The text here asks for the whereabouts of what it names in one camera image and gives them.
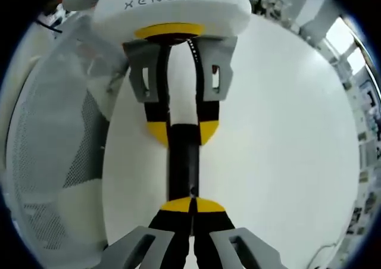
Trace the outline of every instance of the gray gripper bracket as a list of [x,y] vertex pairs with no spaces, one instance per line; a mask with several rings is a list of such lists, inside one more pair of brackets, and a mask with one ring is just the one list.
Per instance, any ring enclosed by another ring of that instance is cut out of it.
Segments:
[[159,269],[173,232],[139,226],[105,249],[94,269]]
[[[160,46],[147,41],[133,41],[124,44],[124,51],[129,59],[130,82],[138,102],[158,102],[157,61]],[[143,69],[148,69],[148,88],[144,84]]]
[[280,254],[245,228],[211,232],[223,269],[287,269]]
[[[237,45],[237,37],[198,37],[193,41],[197,44],[204,71],[204,101],[225,100],[233,78],[230,63]],[[213,66],[218,67],[220,74],[218,88],[213,87]]]

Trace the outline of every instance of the white table surface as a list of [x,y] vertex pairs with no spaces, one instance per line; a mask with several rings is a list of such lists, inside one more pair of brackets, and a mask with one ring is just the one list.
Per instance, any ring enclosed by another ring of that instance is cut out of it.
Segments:
[[[195,117],[186,48],[174,49],[168,71],[176,122]],[[200,196],[276,248],[289,269],[304,269],[319,247],[337,240],[356,198],[358,142],[348,99],[320,54],[256,15],[239,36],[232,67],[220,127],[201,149]],[[166,162],[167,150],[148,134],[143,105],[125,79],[104,158],[109,244],[147,226],[165,202]],[[197,268],[192,253],[186,268]]]

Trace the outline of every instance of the mesh backrest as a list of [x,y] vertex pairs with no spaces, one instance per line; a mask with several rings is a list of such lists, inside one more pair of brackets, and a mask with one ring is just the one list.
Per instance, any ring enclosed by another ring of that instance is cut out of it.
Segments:
[[124,60],[122,51],[90,32],[87,17],[80,18],[21,91],[8,135],[7,182],[20,233],[44,267],[86,268],[100,260],[106,241],[73,236],[58,196],[102,176],[108,121],[87,82],[114,76]]

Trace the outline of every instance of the black cable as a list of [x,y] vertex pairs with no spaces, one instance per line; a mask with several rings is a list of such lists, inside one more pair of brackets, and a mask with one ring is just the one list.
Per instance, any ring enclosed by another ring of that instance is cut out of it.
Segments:
[[56,29],[56,28],[53,28],[53,27],[51,27],[51,26],[45,24],[44,22],[41,22],[41,21],[38,20],[38,19],[36,19],[36,23],[37,23],[38,25],[41,25],[41,26],[43,26],[43,27],[49,29],[50,31],[57,32],[57,33],[62,33],[61,30],[58,30],[58,29]]

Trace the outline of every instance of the window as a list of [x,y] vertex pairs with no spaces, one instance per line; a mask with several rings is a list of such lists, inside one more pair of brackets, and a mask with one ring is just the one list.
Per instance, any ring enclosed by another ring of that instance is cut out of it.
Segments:
[[328,30],[326,39],[336,49],[339,55],[344,54],[354,42],[349,27],[340,17],[336,19],[335,23]]
[[347,60],[352,68],[353,75],[357,74],[365,66],[365,59],[359,48],[356,48],[356,50],[348,56]]

